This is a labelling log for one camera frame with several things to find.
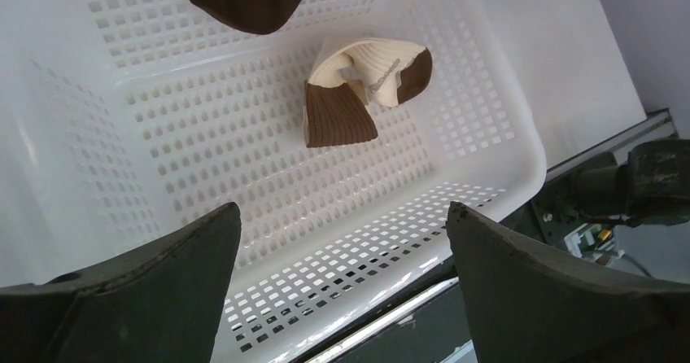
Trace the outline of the brown cream striped sock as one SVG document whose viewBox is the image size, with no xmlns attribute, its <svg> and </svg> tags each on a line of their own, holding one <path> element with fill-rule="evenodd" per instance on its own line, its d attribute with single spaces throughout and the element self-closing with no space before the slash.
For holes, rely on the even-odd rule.
<svg viewBox="0 0 690 363">
<path fill-rule="evenodd" d="M 368 105 L 397 107 L 416 98 L 433 73 L 430 50 L 380 37 L 327 37 L 304 84 L 303 132 L 308 148 L 338 147 L 378 137 Z"/>
</svg>

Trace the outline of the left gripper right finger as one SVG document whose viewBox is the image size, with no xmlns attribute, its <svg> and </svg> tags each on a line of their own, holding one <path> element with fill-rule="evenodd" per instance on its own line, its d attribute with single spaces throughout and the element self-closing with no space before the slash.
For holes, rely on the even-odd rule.
<svg viewBox="0 0 690 363">
<path fill-rule="evenodd" d="M 446 231 L 479 361 L 688 361 L 687 284 L 579 259 L 459 202 Z"/>
</svg>

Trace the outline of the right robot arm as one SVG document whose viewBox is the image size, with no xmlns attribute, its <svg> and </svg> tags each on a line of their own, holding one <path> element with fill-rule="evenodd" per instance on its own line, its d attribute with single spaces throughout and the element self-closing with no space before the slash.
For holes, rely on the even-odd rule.
<svg viewBox="0 0 690 363">
<path fill-rule="evenodd" d="M 689 222 L 689 141 L 641 143 L 618 166 L 577 172 L 571 198 L 591 223 L 637 227 Z"/>
</svg>

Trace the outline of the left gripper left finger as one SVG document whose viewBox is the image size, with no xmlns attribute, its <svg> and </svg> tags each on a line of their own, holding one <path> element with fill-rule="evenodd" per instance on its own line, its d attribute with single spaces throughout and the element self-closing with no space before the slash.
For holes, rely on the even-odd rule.
<svg viewBox="0 0 690 363">
<path fill-rule="evenodd" d="M 110 260 L 2 288 L 2 361 L 210 361 L 241 229 L 226 203 Z"/>
</svg>

